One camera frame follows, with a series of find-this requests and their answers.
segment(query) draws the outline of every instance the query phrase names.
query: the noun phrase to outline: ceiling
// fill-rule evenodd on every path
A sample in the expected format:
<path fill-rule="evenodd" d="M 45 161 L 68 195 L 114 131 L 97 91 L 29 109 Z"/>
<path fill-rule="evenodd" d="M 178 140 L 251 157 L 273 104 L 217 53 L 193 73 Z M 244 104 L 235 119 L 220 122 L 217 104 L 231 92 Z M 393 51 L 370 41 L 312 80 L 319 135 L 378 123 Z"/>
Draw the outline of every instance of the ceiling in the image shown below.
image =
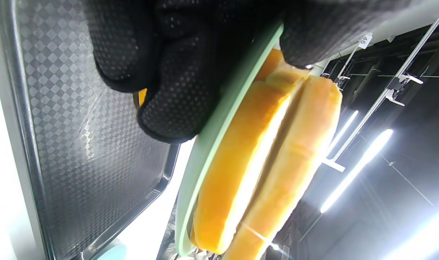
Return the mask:
<path fill-rule="evenodd" d="M 439 0 L 427 0 L 421 5 L 406 10 L 391 20 L 385 21 L 372 30 L 373 38 L 370 46 L 388 38 L 407 33 L 433 23 L 439 16 Z M 354 46 L 345 49 L 340 54 L 347 55 L 353 51 Z"/>

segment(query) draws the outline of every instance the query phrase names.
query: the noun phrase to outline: metal bracket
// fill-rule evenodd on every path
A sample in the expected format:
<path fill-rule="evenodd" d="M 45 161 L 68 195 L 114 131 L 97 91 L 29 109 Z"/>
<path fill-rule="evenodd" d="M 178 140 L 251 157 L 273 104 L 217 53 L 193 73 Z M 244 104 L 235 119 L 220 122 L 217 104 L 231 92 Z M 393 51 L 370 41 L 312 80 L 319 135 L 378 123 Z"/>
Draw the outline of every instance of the metal bracket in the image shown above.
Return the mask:
<path fill-rule="evenodd" d="M 394 78 L 391 81 L 391 84 L 387 87 L 388 90 L 386 91 L 385 98 L 397 105 L 404 107 L 405 105 L 403 103 L 396 101 L 396 97 L 399 94 L 399 92 L 401 92 L 404 89 L 404 86 L 406 86 L 406 84 L 409 83 L 409 81 L 414 81 L 418 84 L 423 84 L 423 81 L 417 79 L 414 76 L 407 74 L 399 75 L 398 77 Z"/>

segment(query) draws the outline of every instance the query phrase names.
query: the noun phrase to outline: bread slice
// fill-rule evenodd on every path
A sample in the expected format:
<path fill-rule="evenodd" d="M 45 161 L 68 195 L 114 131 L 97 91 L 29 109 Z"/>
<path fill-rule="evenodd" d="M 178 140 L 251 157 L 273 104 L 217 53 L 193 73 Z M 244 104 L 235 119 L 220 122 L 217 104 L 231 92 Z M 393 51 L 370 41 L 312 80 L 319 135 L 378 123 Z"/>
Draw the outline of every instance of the bread slice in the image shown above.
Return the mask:
<path fill-rule="evenodd" d="M 254 81 L 266 81 L 267 77 L 275 72 L 279 64 L 284 60 L 284 55 L 279 49 L 271 49 L 263 65 L 256 74 Z"/>
<path fill-rule="evenodd" d="M 274 142 L 266 176 L 224 260 L 257 260 L 295 209 L 335 133 L 341 93 L 311 76 L 293 98 Z"/>
<path fill-rule="evenodd" d="M 222 254 L 228 248 L 261 172 L 251 161 L 279 107 L 303 82 L 299 74 L 288 72 L 275 72 L 272 78 L 276 83 L 252 84 L 203 181 L 194 211 L 195 235 L 191 236 L 202 250 Z"/>

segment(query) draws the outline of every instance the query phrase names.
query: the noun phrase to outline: white surface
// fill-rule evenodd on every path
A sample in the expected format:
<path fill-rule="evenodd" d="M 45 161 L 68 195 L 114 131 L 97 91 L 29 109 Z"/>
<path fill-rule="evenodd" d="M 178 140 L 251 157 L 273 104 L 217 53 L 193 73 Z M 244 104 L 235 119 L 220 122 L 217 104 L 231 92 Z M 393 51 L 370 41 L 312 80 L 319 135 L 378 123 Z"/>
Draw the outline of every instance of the white surface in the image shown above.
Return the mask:
<path fill-rule="evenodd" d="M 354 166 L 353 170 L 346 176 L 346 178 L 340 183 L 340 185 L 330 194 L 328 199 L 324 202 L 320 208 L 320 212 L 324 213 L 337 201 L 341 194 L 348 188 L 351 182 L 356 178 L 360 171 L 377 155 L 378 152 L 385 146 L 389 138 L 393 134 L 393 130 L 388 129 L 383 131 L 365 151 L 359 162 Z"/>
<path fill-rule="evenodd" d="M 384 260 L 426 260 L 439 250 L 439 215 Z"/>
<path fill-rule="evenodd" d="M 117 237 L 128 248 L 125 260 L 155 260 L 157 257 L 193 141 L 181 145 L 175 170 L 166 190 Z"/>

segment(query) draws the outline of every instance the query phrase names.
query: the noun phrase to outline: metal tray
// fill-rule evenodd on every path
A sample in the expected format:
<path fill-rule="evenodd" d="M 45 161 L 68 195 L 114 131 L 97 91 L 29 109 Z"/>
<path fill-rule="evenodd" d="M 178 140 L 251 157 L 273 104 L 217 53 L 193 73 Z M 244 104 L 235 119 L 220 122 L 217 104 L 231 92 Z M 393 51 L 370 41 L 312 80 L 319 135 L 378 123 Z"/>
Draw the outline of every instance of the metal tray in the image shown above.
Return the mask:
<path fill-rule="evenodd" d="M 92 259 L 171 179 L 131 94 L 97 73 L 79 0 L 0 0 L 18 125 L 49 259 Z"/>

